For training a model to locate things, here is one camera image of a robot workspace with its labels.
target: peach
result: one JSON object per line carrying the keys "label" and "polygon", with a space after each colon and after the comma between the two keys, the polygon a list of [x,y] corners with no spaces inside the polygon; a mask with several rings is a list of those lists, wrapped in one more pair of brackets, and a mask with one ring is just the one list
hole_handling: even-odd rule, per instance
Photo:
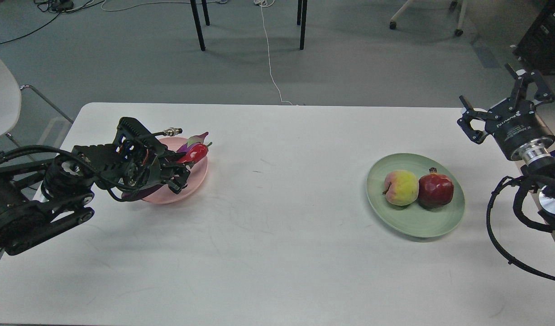
{"label": "peach", "polygon": [[408,170],[395,170],[384,179],[384,192],[389,203],[406,206],[418,197],[418,178]]}

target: pink plate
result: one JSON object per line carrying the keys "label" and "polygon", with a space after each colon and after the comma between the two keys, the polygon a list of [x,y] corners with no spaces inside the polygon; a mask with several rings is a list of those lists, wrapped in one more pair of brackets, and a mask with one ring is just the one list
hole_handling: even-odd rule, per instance
{"label": "pink plate", "polygon": [[[180,148],[186,141],[187,138],[183,137],[165,137],[159,139],[159,141],[167,145],[169,150],[176,151]],[[192,194],[203,180],[205,180],[205,175],[207,174],[207,157],[205,156],[197,164],[193,165],[191,168],[191,174],[189,179],[187,179],[187,187],[181,190],[178,195],[174,194],[168,186],[163,186],[153,194],[143,198],[144,201],[151,202],[153,204],[169,204],[171,202],[176,202],[179,200],[184,200],[185,197]]]}

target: black table leg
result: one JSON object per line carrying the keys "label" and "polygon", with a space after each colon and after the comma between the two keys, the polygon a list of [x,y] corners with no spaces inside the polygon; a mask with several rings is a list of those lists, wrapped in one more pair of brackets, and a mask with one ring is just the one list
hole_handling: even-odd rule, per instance
{"label": "black table leg", "polygon": [[205,25],[209,26],[209,12],[207,11],[207,0],[201,0],[203,5],[203,16],[205,16]]}
{"label": "black table leg", "polygon": [[302,0],[298,0],[298,26],[300,25],[300,19],[302,17]]}
{"label": "black table leg", "polygon": [[193,20],[195,20],[195,28],[197,29],[199,46],[201,47],[201,51],[205,51],[205,42],[203,41],[203,32],[201,31],[201,22],[199,21],[199,13],[197,13],[196,0],[191,0],[191,10],[193,10]]}
{"label": "black table leg", "polygon": [[302,0],[302,31],[300,33],[300,50],[304,49],[306,38],[306,12],[308,10],[308,0]]}

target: plate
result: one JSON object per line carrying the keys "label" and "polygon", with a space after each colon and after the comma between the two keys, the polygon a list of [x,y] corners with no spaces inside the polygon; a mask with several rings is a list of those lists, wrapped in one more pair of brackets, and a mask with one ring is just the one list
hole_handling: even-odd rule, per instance
{"label": "plate", "polygon": [[[427,175],[428,169],[435,167],[438,173],[453,180],[453,200],[442,207],[427,209],[414,202],[408,206],[394,206],[383,194],[384,179],[392,171],[404,169],[412,171],[418,178]],[[464,215],[464,194],[457,179],[445,167],[418,154],[397,153],[377,161],[366,180],[366,194],[377,215],[390,227],[406,235],[419,238],[445,235],[459,225]]]}
{"label": "plate", "polygon": [[[186,141],[187,138],[183,137],[165,137],[159,139],[159,141],[167,145],[169,150],[176,151],[180,148]],[[171,202],[176,202],[179,200],[184,200],[187,196],[192,194],[205,180],[205,175],[207,174],[207,157],[205,156],[201,161],[197,162],[191,168],[191,174],[187,179],[187,187],[181,190],[179,194],[172,192],[168,186],[163,186],[153,194],[143,198],[144,201],[151,202],[153,204],[169,204]]]}

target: white cable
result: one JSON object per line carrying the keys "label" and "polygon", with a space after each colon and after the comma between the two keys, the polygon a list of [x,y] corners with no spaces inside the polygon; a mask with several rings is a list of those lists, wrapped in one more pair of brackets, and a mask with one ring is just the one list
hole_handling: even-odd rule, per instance
{"label": "white cable", "polygon": [[[228,0],[217,0],[217,1],[208,1],[208,4],[226,4]],[[162,2],[145,2],[143,4],[138,4],[138,5],[134,5],[134,6],[130,6],[127,8],[122,8],[122,9],[104,9],[105,4],[108,2],[108,0],[102,0],[102,4],[100,5],[100,9],[102,9],[103,11],[106,12],[120,12],[123,10],[127,10],[127,9],[132,9],[135,7],[139,7],[139,6],[144,6],[144,5],[156,5],[156,4],[190,4],[190,2],[188,1],[162,1]]]}
{"label": "white cable", "polygon": [[268,32],[265,30],[265,18],[263,18],[263,9],[264,9],[264,8],[267,8],[267,7],[271,6],[271,5],[273,5],[273,2],[272,2],[271,4],[268,5],[267,2],[266,2],[266,0],[262,0],[262,1],[260,2],[260,4],[259,4],[259,9],[261,10],[261,21],[262,21],[262,23],[263,23],[263,31],[265,32],[265,40],[266,40],[267,43],[268,43],[269,76],[272,78],[273,86],[276,87],[277,92],[279,93],[279,100],[280,100],[280,102],[281,102],[281,103],[290,103],[291,105],[294,105],[294,103],[292,103],[292,102],[290,102],[290,101],[284,101],[284,100],[282,99],[282,91],[279,90],[278,85],[276,84],[275,80],[273,80],[273,75],[272,75],[272,60],[271,60],[271,58],[270,58],[270,56],[269,56],[269,37],[268,37]]}
{"label": "white cable", "polygon": [[253,0],[253,4],[260,6],[261,8],[271,7],[276,0],[272,0],[271,4],[268,4],[267,0]]}
{"label": "white cable", "polygon": [[94,2],[94,1],[95,1],[95,0],[88,0],[88,1],[87,1],[85,4],[83,4],[82,6],[80,6],[80,7],[78,7],[78,8],[73,8],[73,9],[70,9],[70,10],[65,10],[64,12],[74,12],[74,11],[76,11],[76,10],[79,10],[79,9],[84,8],[85,6],[87,6],[88,4],[90,4],[91,2]]}

